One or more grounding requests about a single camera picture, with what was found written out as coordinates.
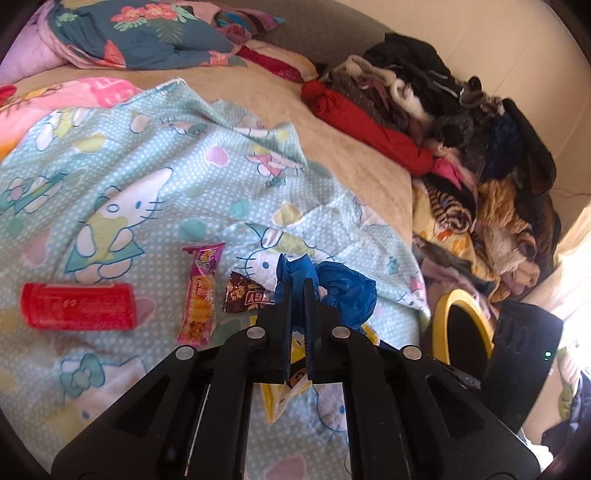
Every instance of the blue plastic bag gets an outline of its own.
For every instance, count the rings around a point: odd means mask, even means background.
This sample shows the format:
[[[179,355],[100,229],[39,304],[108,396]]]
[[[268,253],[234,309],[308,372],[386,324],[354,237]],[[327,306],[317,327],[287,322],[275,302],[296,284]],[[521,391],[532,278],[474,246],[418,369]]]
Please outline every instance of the blue plastic bag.
[[[339,311],[343,325],[361,331],[378,301],[375,281],[336,262],[316,265],[316,273],[318,283],[328,291],[322,303]]]
[[[289,262],[284,255],[277,263],[277,286],[275,302],[283,299],[285,282],[291,278],[293,288],[292,326],[300,332],[306,331],[304,324],[304,281],[311,278],[318,299],[318,286],[327,290],[322,302],[339,311],[340,321],[347,327],[361,331],[374,312],[378,291],[374,280],[345,267],[342,263],[322,262],[314,267],[308,255]]]

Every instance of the chocolate candy wrapper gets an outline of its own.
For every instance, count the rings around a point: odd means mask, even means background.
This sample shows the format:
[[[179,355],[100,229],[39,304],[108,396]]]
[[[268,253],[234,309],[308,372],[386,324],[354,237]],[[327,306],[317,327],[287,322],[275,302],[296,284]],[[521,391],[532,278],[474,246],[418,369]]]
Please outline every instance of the chocolate candy wrapper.
[[[227,313],[240,313],[261,309],[265,305],[273,304],[272,298],[273,292],[244,275],[232,272],[226,283],[226,298],[222,310]]]
[[[177,342],[202,348],[207,345],[215,328],[214,273],[225,244],[185,247],[193,263],[187,288],[183,325]]]

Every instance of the pink blanket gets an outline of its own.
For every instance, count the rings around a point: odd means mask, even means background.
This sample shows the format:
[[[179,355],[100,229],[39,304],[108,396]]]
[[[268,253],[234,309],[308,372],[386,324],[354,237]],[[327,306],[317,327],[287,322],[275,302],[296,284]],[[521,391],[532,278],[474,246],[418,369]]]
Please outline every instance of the pink blanket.
[[[0,108],[0,164],[14,150],[29,129],[39,120],[55,110],[74,111],[87,108],[111,108],[126,102],[141,92],[127,80],[108,77],[72,80],[48,88],[30,92],[8,105]],[[64,126],[55,124],[50,118],[47,124],[46,138],[50,142],[53,136],[64,131]]]

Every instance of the yellow packet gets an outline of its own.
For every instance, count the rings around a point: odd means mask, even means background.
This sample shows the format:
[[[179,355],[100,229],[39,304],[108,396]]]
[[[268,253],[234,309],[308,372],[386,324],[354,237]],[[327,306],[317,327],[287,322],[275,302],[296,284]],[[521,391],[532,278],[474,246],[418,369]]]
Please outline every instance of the yellow packet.
[[[250,324],[254,325],[255,322],[256,315],[250,316]],[[367,323],[364,323],[361,328],[374,345],[379,345],[379,336],[373,328]],[[259,384],[265,408],[265,419],[268,424],[275,422],[281,416],[293,397],[312,385],[306,373],[305,358],[304,336],[294,332],[291,335],[291,378],[289,381],[282,385]]]

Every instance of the beige bedsheet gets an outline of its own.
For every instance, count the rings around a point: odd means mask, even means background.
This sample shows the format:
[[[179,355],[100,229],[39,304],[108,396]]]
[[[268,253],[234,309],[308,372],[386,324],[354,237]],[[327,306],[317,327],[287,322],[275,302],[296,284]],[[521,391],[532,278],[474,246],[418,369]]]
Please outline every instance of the beige bedsheet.
[[[252,63],[247,68],[194,67],[148,72],[80,70],[63,66],[21,80],[17,83],[17,95],[88,76],[121,77],[142,89],[181,77],[208,102],[223,98],[238,103],[266,126],[293,122],[306,156],[327,167],[410,244],[412,194],[408,172],[373,148],[314,117],[300,100],[299,85]]]

